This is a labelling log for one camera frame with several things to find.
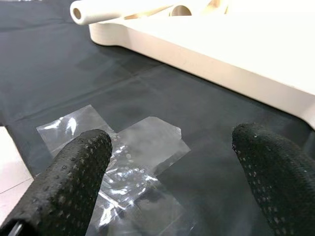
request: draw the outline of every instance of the white plastic rod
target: white plastic rod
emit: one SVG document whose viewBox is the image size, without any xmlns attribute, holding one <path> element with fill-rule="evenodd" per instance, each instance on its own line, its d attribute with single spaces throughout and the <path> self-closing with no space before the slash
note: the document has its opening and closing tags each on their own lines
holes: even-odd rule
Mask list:
<svg viewBox="0 0 315 236">
<path fill-rule="evenodd" d="M 183 0 L 170 8 L 170 16 L 200 16 L 212 13 L 223 13 L 227 0 Z"/>
<path fill-rule="evenodd" d="M 70 6 L 75 23 L 88 25 L 171 7 L 178 0 L 79 0 Z"/>
</svg>

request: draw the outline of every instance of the black cloth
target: black cloth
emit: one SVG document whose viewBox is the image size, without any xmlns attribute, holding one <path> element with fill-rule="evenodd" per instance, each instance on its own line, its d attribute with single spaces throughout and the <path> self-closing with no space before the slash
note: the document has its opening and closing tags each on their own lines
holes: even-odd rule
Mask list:
<svg viewBox="0 0 315 236">
<path fill-rule="evenodd" d="M 69 6 L 70 0 L 0 2 L 0 123 L 32 175 L 52 161 L 40 125 L 89 104 L 116 132 L 156 116 L 180 127 L 191 148 L 159 179 L 196 218 L 195 234 L 271 236 L 233 153 L 233 127 L 260 123 L 314 158 L 313 130 L 161 62 L 95 45 L 87 26 L 72 23 Z"/>
</svg>

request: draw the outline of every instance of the black textured gripper pad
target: black textured gripper pad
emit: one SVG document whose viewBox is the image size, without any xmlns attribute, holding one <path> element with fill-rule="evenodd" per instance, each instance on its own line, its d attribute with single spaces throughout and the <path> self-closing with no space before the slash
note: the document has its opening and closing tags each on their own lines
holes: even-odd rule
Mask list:
<svg viewBox="0 0 315 236">
<path fill-rule="evenodd" d="M 315 162 L 257 124 L 233 131 L 233 149 L 276 236 L 315 236 Z"/>
<path fill-rule="evenodd" d="M 2 232 L 21 221 L 24 235 L 84 236 L 111 153 L 110 137 L 99 129 L 69 142 L 29 186 Z"/>
</svg>

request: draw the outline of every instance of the clear plastic bag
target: clear plastic bag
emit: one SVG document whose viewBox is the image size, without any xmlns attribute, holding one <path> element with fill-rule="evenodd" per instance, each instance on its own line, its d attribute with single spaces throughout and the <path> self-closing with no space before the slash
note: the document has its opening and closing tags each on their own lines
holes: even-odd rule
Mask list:
<svg viewBox="0 0 315 236">
<path fill-rule="evenodd" d="M 155 177 L 189 151 L 180 129 L 149 117 L 116 134 L 89 105 L 37 130 L 56 156 L 96 128 L 111 136 L 113 153 L 87 235 L 188 235 L 193 221 Z"/>
</svg>

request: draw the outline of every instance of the hole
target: hole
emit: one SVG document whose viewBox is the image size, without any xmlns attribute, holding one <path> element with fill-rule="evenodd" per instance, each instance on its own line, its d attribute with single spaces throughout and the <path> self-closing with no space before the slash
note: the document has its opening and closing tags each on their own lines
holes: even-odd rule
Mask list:
<svg viewBox="0 0 315 236">
<path fill-rule="evenodd" d="M 179 5 L 173 9 L 171 16 L 191 16 L 191 12 L 187 7 Z"/>
<path fill-rule="evenodd" d="M 73 14 L 78 20 L 81 19 L 81 12 L 78 8 L 73 9 Z"/>
</svg>

